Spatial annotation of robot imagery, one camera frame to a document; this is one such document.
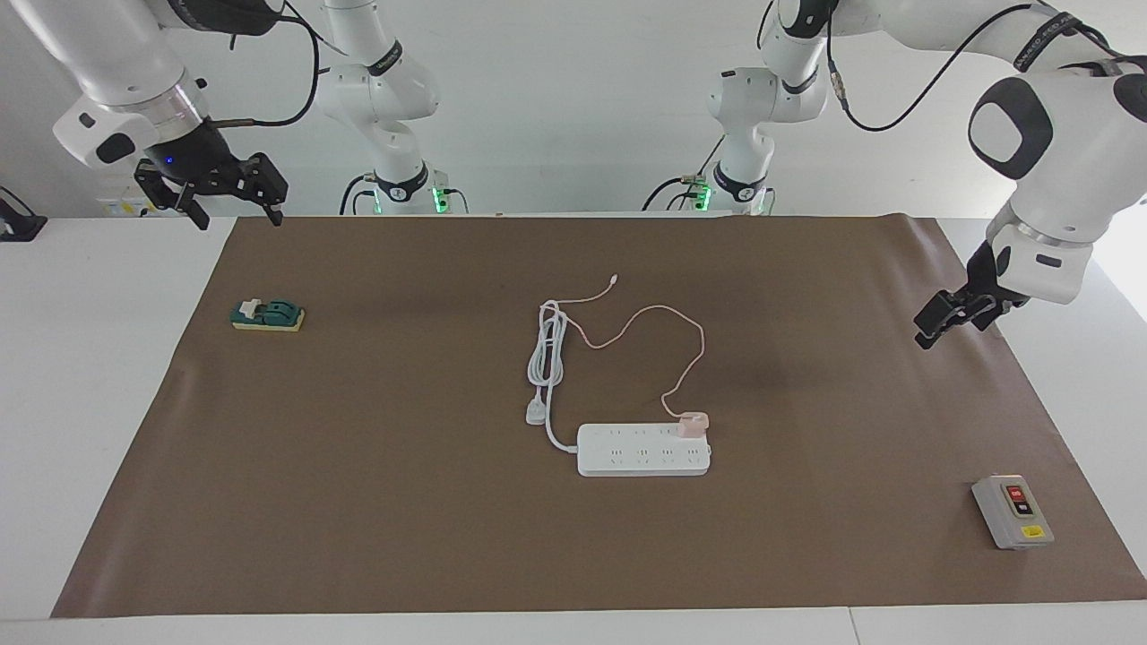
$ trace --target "black cable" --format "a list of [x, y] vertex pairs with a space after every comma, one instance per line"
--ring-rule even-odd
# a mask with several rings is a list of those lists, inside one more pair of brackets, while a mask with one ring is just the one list
[[1124, 54], [1121, 54], [1119, 52], [1111, 49], [1111, 45], [1107, 41], [1107, 37], [1103, 36], [1103, 32], [1099, 31], [1098, 29], [1091, 26], [1090, 24], [1082, 24], [1076, 29], [1079, 31], [1079, 33], [1084, 34], [1084, 37], [1094, 42], [1097, 47], [1106, 52], [1107, 55], [1111, 56], [1113, 59], [1124, 57]]
[[3, 186], [0, 186], [0, 191], [3, 191], [3, 193], [7, 194], [9, 197], [16, 200], [16, 203], [24, 207], [24, 210], [26, 210], [29, 215], [31, 215], [32, 217], [39, 217], [36, 215], [36, 211], [32, 210], [32, 207], [28, 205], [28, 203], [24, 202], [24, 200], [19, 199], [19, 196], [16, 195], [16, 193], [13, 193], [11, 191], [5, 188]]
[[374, 191], [362, 191], [354, 195], [354, 199], [351, 200], [351, 215], [358, 215], [358, 199], [361, 197], [362, 195], [373, 197]]
[[359, 174], [346, 185], [346, 191], [343, 192], [343, 201], [338, 204], [338, 215], [346, 215], [346, 202], [351, 199], [351, 193], [354, 192], [354, 187], [359, 184], [366, 181], [366, 177]]
[[[298, 13], [298, 9], [295, 8], [295, 5], [291, 5], [290, 2], [283, 2], [283, 8], [280, 9], [279, 13], [282, 14], [283, 9], [290, 9], [290, 13], [295, 14], [295, 17], [297, 17], [301, 21], [305, 21], [306, 20], [306, 18], [303, 17], [303, 14]], [[322, 34], [319, 33], [318, 30], [314, 30], [314, 34], [319, 38], [319, 41], [322, 42], [323, 45], [326, 45], [327, 48], [330, 49], [331, 52], [334, 52], [334, 53], [336, 53], [336, 54], [338, 54], [341, 56], [346, 56], [348, 55], [346, 52], [343, 52], [338, 47], [335, 47], [335, 45], [333, 42], [330, 42], [329, 40], [327, 40], [326, 38], [323, 38]]]
[[830, 71], [833, 73], [833, 77], [834, 77], [833, 78], [833, 80], [834, 80], [833, 85], [834, 85], [834, 90], [836, 91], [836, 99], [841, 102], [841, 108], [844, 110], [845, 116], [849, 117], [849, 121], [851, 121], [860, 130], [864, 130], [866, 132], [887, 132], [887, 131], [896, 127], [897, 125], [900, 125], [902, 123], [904, 123], [904, 119], [908, 118], [908, 116], [912, 112], [914, 112], [918, 107], [920, 107], [920, 103], [922, 103], [923, 100], [924, 100], [924, 98], [928, 96], [928, 93], [931, 92], [933, 88], [936, 87], [936, 84], [939, 83], [939, 79], [943, 78], [945, 73], [947, 73], [949, 68], [952, 67], [952, 64], [955, 62], [955, 60], [958, 57], [960, 57], [960, 54], [962, 54], [965, 52], [965, 49], [967, 49], [968, 46], [970, 46], [972, 42], [976, 38], [980, 37], [981, 33], [983, 33], [985, 30], [988, 30], [988, 28], [990, 28], [991, 25], [996, 24], [1000, 18], [1002, 18], [1005, 16], [1008, 16], [1011, 14], [1014, 14], [1016, 11], [1024, 11], [1024, 10], [1031, 9], [1032, 7], [1035, 7], [1035, 5], [1031, 5], [1031, 3], [1028, 3], [1028, 5], [1015, 5], [1015, 6], [1008, 7], [1007, 9], [1004, 9], [1002, 11], [1000, 11], [1000, 13], [996, 14], [994, 16], [988, 18], [988, 21], [985, 21], [983, 24], [981, 24], [978, 28], [976, 28], [976, 30], [972, 32], [972, 36], [969, 36], [959, 47], [955, 48], [954, 52], [952, 52], [952, 56], [949, 57], [947, 62], [944, 63], [944, 67], [942, 67], [939, 69], [939, 71], [936, 72], [936, 76], [933, 77], [931, 83], [929, 83], [928, 86], [924, 87], [924, 91], [921, 92], [919, 96], [916, 96], [916, 100], [912, 102], [912, 104], [908, 107], [908, 109], [905, 110], [904, 114], [902, 114], [899, 116], [899, 118], [897, 118], [892, 123], [889, 123], [888, 125], [882, 125], [880, 127], [874, 127], [874, 126], [860, 123], [860, 121], [852, 114], [852, 108], [849, 106], [848, 95], [846, 95], [846, 93], [844, 91], [844, 78], [841, 76], [840, 70], [836, 68], [836, 60], [833, 57], [833, 13], [832, 13], [832, 10], [829, 10], [829, 13], [828, 13], [828, 71]]
[[466, 199], [466, 193], [459, 191], [458, 188], [446, 188], [443, 193], [447, 195], [460, 195], [462, 197], [462, 205], [466, 207], [466, 215], [470, 215], [470, 200]]
[[701, 164], [701, 170], [697, 171], [697, 174], [704, 174], [705, 173], [705, 166], [709, 165], [709, 162], [713, 161], [713, 156], [717, 155], [717, 150], [720, 149], [720, 145], [724, 143], [724, 142], [725, 142], [725, 135], [721, 134], [720, 139], [717, 140], [717, 145], [713, 146], [712, 151], [709, 153], [708, 157], [705, 157], [705, 162], [703, 164]]
[[681, 205], [677, 207], [677, 210], [681, 210], [685, 208], [685, 204], [688, 203], [689, 200], [696, 199], [697, 196], [699, 195], [696, 193], [690, 193], [686, 191], [685, 193], [681, 193], [680, 195], [673, 197], [672, 200], [669, 200], [669, 207], [665, 208], [665, 210], [673, 210], [673, 204], [677, 203], [677, 200], [681, 200]]
[[760, 16], [760, 29], [757, 30], [757, 49], [764, 47], [760, 44], [760, 37], [765, 34], [765, 23], [768, 21], [768, 13], [773, 10], [773, 0], [768, 1], [768, 6], [765, 7], [765, 15]]
[[664, 191], [665, 188], [669, 188], [673, 184], [685, 184], [685, 181], [682, 181], [680, 177], [674, 177], [674, 178], [670, 179], [669, 181], [665, 181], [661, 186], [657, 186], [657, 189], [654, 191], [651, 195], [649, 195], [649, 199], [646, 200], [646, 203], [645, 203], [645, 205], [641, 207], [641, 210], [642, 211], [649, 210], [649, 204], [651, 204], [653, 201], [657, 199], [657, 195], [660, 195], [662, 193], [662, 191]]
[[233, 118], [226, 121], [214, 122], [216, 129], [225, 127], [283, 127], [287, 125], [294, 125], [306, 116], [306, 112], [311, 111], [311, 107], [314, 106], [314, 98], [319, 93], [319, 32], [314, 31], [311, 23], [306, 22], [302, 17], [281, 16], [279, 22], [292, 23], [302, 25], [306, 29], [306, 32], [311, 37], [311, 53], [314, 60], [313, 71], [311, 73], [311, 93], [306, 96], [306, 103], [303, 108], [290, 118], [284, 118], [282, 121], [258, 121], [253, 118]]

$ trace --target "power plug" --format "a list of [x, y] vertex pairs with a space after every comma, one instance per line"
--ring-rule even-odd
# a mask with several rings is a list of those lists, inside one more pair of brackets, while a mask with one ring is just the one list
[[546, 425], [546, 404], [541, 403], [541, 395], [535, 396], [525, 406], [525, 422], [531, 426]]
[[677, 436], [701, 438], [709, 430], [709, 415], [704, 412], [686, 412], [677, 423]]

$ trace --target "white power strip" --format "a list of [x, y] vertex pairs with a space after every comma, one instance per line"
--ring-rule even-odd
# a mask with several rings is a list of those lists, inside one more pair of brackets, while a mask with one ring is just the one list
[[694, 477], [709, 472], [709, 440], [681, 438], [677, 423], [587, 423], [577, 432], [586, 477]]

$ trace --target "yellow base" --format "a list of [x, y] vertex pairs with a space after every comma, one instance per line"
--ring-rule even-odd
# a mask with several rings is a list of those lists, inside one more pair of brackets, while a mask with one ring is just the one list
[[298, 320], [295, 322], [294, 327], [273, 327], [271, 325], [244, 325], [242, 322], [232, 322], [231, 326], [236, 329], [243, 329], [244, 332], [297, 332], [303, 327], [303, 318], [306, 317], [306, 310], [298, 310]]

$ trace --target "pink charger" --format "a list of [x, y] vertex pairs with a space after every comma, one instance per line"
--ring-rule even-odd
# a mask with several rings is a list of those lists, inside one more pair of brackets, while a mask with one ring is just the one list
[[677, 423], [677, 436], [681, 438], [702, 438], [709, 430], [709, 415], [704, 412], [686, 412]]

